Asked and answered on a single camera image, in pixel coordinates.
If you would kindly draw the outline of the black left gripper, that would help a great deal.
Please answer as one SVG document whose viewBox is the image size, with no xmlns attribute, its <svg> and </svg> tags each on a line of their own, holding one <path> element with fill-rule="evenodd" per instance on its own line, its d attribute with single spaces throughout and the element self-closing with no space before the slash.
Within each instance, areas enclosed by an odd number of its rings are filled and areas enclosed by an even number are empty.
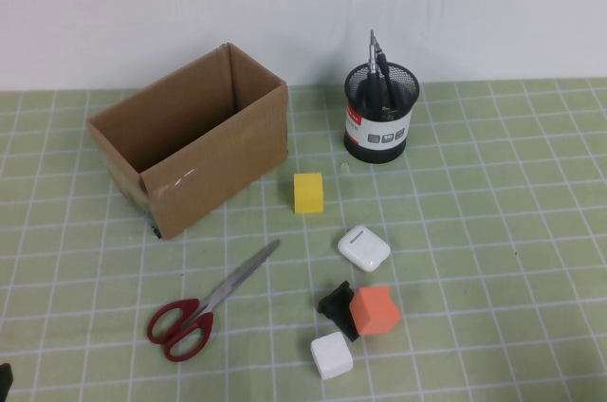
<svg viewBox="0 0 607 402">
<path fill-rule="evenodd" d="M 9 390 L 13 383 L 13 373 L 9 363 L 0 365 L 0 402 L 7 400 Z"/>
</svg>

